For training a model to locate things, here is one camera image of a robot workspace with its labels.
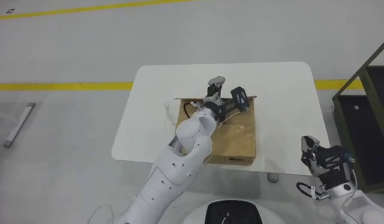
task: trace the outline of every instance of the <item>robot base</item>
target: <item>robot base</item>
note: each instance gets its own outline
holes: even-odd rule
[[[206,214],[208,209],[214,211],[216,215],[220,215],[220,217],[215,217],[215,220],[209,220],[210,224],[227,224],[227,223],[249,223],[249,224],[285,224],[285,222],[273,211],[255,204],[246,200],[237,200],[237,199],[226,199],[226,200],[217,200],[214,202],[206,203],[199,208],[190,212],[182,224],[204,224],[206,223]],[[240,222],[234,222],[234,218],[240,217]]]

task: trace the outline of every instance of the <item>brown cardboard box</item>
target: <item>brown cardboard box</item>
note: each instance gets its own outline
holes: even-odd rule
[[[188,117],[184,113],[184,103],[202,101],[196,99],[182,99],[177,126]],[[187,105],[187,112],[192,115],[196,108]],[[233,110],[227,116],[238,112]],[[212,158],[208,163],[226,165],[252,165],[256,158],[256,122],[254,118],[254,101],[250,100],[250,110],[237,114],[226,121],[220,129],[212,135]]]

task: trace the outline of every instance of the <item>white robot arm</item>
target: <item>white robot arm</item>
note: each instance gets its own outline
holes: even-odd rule
[[[180,123],[175,137],[152,165],[149,177],[117,224],[156,224],[168,206],[178,198],[197,175],[212,153],[211,135],[233,109],[246,111],[249,102],[244,89],[232,90],[232,100],[220,98],[224,77],[208,82],[204,106]]]
[[[344,163],[355,162],[343,147],[334,146],[324,148],[320,141],[312,136],[301,138],[301,161],[308,166],[314,177],[323,183],[322,193],[316,192],[314,187],[304,183],[297,183],[297,188],[304,195],[318,201],[329,199],[336,212],[337,224],[379,224],[384,223],[384,209],[357,189],[357,185],[347,180],[344,172]],[[311,189],[311,194],[301,189],[305,186]]]

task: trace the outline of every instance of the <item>concrete floor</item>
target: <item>concrete floor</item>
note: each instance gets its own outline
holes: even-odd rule
[[[140,0],[0,0],[19,13]],[[1,82],[133,81],[146,64],[304,61],[315,79],[347,79],[384,40],[382,0],[215,0],[0,20]],[[335,91],[318,91],[330,142]],[[0,223],[86,223],[102,204],[126,209],[150,164],[110,155],[129,91],[0,91],[0,110],[36,107],[0,148]],[[0,141],[10,127],[0,123]],[[332,223],[326,202],[282,175],[205,166],[160,223],[217,198],[246,198],[287,223]],[[384,197],[370,195],[384,207]]]

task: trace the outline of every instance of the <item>cable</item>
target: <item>cable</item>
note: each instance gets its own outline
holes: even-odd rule
[[[310,190],[311,190],[311,187],[310,187],[309,185],[305,184],[305,183],[300,183],[300,182],[296,183],[296,188],[297,188],[302,194],[304,194],[305,196],[308,196],[309,198],[312,198],[312,196],[311,196],[309,193],[307,193],[306,191],[304,191],[303,189],[301,189],[300,186],[305,186],[306,188],[308,188],[308,189],[310,189]],[[317,192],[317,191],[315,191],[315,194],[316,194],[317,196],[321,196],[321,195],[322,195],[321,193],[319,193],[319,192]]]
[[[357,224],[359,224],[358,223],[358,221],[355,219],[355,218],[353,218],[350,214],[348,214],[348,213],[345,213],[345,214],[347,214],[350,218],[352,218]]]
[[[239,112],[236,112],[235,114],[230,115],[227,119],[225,119],[222,123],[220,123],[220,124],[218,125],[217,130],[220,129],[220,127],[223,125],[223,123],[225,123],[226,121],[228,121],[229,118],[231,118],[231,117],[233,117],[233,116],[235,116],[235,115],[237,115],[237,114],[239,114],[239,113],[241,113],[241,112],[239,111]]]
[[[185,107],[187,107],[189,104],[191,104],[191,103],[186,102],[186,103],[184,103],[184,105],[182,106],[182,108],[184,109],[184,113],[187,115],[188,119],[191,118],[191,117],[189,116],[189,114],[188,114],[188,112],[187,112],[187,109],[186,109]]]
[[[92,215],[90,216],[90,218],[88,219],[88,222],[86,223],[86,224],[89,224],[90,222],[91,222],[91,220],[92,220],[92,217],[94,216],[94,214],[98,211],[98,210],[100,210],[100,209],[102,209],[103,207],[109,207],[109,209],[110,209],[110,212],[111,212],[111,217],[112,217],[112,224],[115,222],[115,220],[114,220],[114,218],[113,218],[113,210],[112,210],[112,207],[110,207],[110,205],[101,205],[101,206],[99,206],[93,213],[92,213]]]
[[[352,192],[352,195],[350,195],[343,203],[342,205],[339,207],[339,209],[337,210],[336,214],[335,214],[335,217],[341,212],[341,209],[344,207],[344,205],[347,203],[347,201],[349,200],[352,200],[353,196],[355,195],[356,193],[356,190],[358,189],[358,179],[356,178],[356,173],[355,173],[355,170],[352,169],[352,173],[353,173],[353,177],[355,177],[355,189],[353,190]]]

